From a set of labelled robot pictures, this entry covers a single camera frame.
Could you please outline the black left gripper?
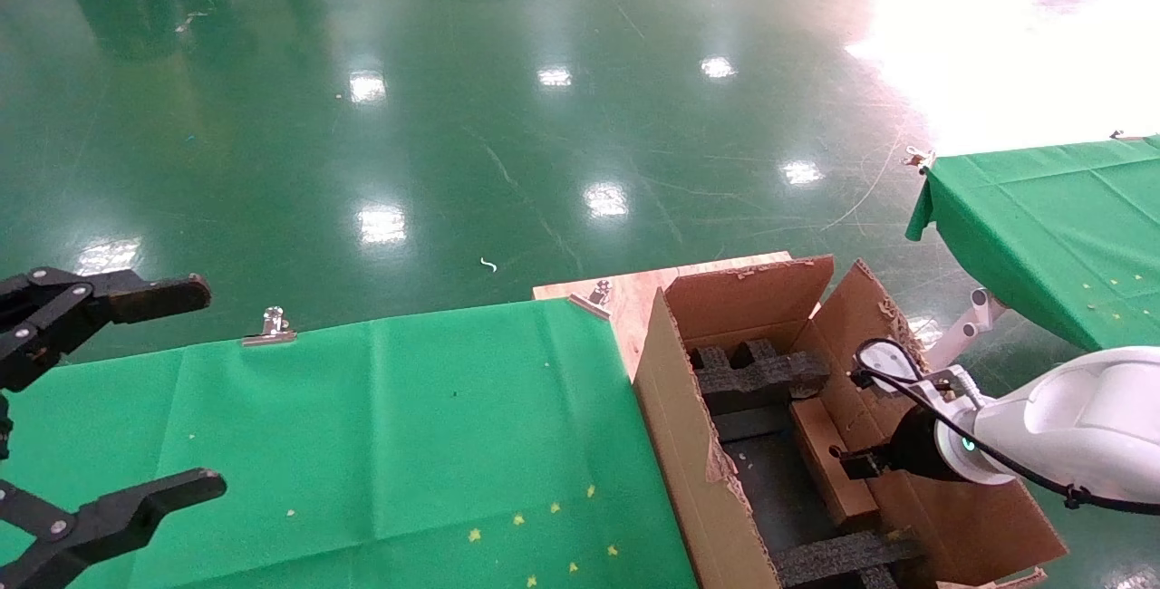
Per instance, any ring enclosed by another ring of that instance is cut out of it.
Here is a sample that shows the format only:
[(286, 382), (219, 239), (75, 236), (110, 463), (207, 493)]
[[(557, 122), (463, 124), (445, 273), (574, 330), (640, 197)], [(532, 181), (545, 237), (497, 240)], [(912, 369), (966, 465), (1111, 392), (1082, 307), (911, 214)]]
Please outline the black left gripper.
[[(193, 274), (148, 282), (126, 270), (77, 275), (34, 268), (1, 284), (1, 387), (24, 391), (65, 355), (109, 323), (142, 323), (203, 311), (211, 288)], [(10, 403), (0, 395), (0, 460), (10, 456)], [(1, 518), (34, 541), (3, 565), (5, 588), (66, 588), (92, 565), (148, 546), (168, 515), (220, 499), (224, 477), (208, 468), (186, 470), (135, 487), (113, 490), (67, 512), (8, 481), (1, 483)]]

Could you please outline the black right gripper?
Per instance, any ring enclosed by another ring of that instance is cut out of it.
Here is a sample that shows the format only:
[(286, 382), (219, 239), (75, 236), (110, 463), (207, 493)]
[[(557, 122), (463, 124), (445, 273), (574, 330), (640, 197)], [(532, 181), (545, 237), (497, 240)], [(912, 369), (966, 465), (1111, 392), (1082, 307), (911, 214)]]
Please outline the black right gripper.
[(896, 424), (894, 435), (883, 446), (844, 451), (831, 446), (829, 456), (838, 460), (850, 480), (880, 478), (891, 470), (945, 482), (965, 482), (938, 450), (936, 427), (941, 422), (931, 410), (913, 406)]

